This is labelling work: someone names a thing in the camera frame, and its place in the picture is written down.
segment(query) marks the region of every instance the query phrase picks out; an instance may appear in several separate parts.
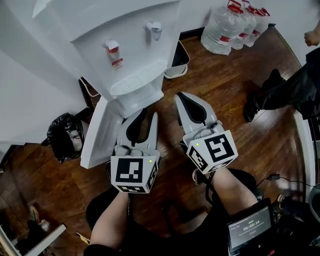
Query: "large plastic water bottle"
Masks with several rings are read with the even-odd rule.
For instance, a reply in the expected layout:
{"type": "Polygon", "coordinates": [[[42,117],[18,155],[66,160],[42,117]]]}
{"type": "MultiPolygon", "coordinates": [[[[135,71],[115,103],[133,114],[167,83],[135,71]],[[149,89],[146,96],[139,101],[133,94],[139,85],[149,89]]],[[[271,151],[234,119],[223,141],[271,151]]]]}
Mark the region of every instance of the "large plastic water bottle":
{"type": "Polygon", "coordinates": [[[268,29],[270,14],[265,8],[255,9],[256,26],[252,34],[245,40],[245,45],[252,47],[255,41],[268,29]]]}
{"type": "Polygon", "coordinates": [[[241,4],[235,0],[229,0],[227,6],[213,9],[201,36],[202,45],[214,54],[229,55],[232,40],[246,26],[241,18],[243,12],[241,4]]]}
{"type": "Polygon", "coordinates": [[[231,47],[235,50],[240,50],[244,47],[245,39],[249,37],[257,26],[257,20],[255,17],[255,8],[253,8],[249,1],[242,0],[243,2],[243,15],[241,18],[245,22],[246,26],[242,33],[236,36],[231,42],[231,47]]]}

